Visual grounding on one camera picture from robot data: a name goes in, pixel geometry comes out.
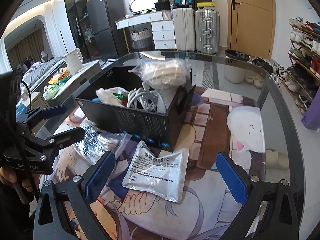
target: door handle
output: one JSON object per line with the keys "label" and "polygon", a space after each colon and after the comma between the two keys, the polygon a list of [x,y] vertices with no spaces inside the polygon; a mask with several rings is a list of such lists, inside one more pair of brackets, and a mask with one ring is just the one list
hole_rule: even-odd
{"label": "door handle", "polygon": [[235,10],[236,9],[236,4],[241,5],[241,3],[236,2],[236,0],[232,0],[232,9]]}

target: white plastic bag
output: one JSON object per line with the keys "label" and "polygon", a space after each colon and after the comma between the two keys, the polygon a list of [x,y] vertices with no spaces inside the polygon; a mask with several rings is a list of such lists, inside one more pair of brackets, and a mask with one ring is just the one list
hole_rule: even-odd
{"label": "white plastic bag", "polygon": [[142,62],[129,72],[135,73],[156,90],[168,87],[179,87],[190,79],[191,65],[186,60],[171,59],[169,61]]}
{"label": "white plastic bag", "polygon": [[143,141],[137,146],[122,186],[181,202],[189,150],[156,158]]}

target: red sneaker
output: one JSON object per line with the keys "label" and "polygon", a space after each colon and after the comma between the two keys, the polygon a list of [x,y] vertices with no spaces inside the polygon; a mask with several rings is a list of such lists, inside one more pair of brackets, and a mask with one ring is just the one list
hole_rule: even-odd
{"label": "red sneaker", "polygon": [[317,73],[317,69],[318,69],[317,60],[316,60],[315,58],[313,58],[312,61],[311,61],[310,71],[311,71],[313,74],[316,74],[316,73]]}

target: blue gripper pad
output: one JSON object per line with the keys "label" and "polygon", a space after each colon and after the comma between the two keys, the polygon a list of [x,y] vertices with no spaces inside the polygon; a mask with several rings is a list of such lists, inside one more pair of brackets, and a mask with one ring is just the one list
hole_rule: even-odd
{"label": "blue gripper pad", "polygon": [[216,165],[235,201],[244,205],[248,200],[248,189],[243,180],[222,153],[217,155]]}
{"label": "blue gripper pad", "polygon": [[114,167],[116,157],[112,152],[105,152],[95,165],[90,166],[83,175],[81,188],[87,205],[96,202]]}

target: black refrigerator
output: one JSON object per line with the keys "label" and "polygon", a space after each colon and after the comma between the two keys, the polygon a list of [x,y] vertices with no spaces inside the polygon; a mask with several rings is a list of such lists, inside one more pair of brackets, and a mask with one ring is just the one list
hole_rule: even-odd
{"label": "black refrigerator", "polygon": [[87,10],[101,59],[127,54],[123,30],[116,26],[116,21],[125,15],[123,0],[90,0]]}

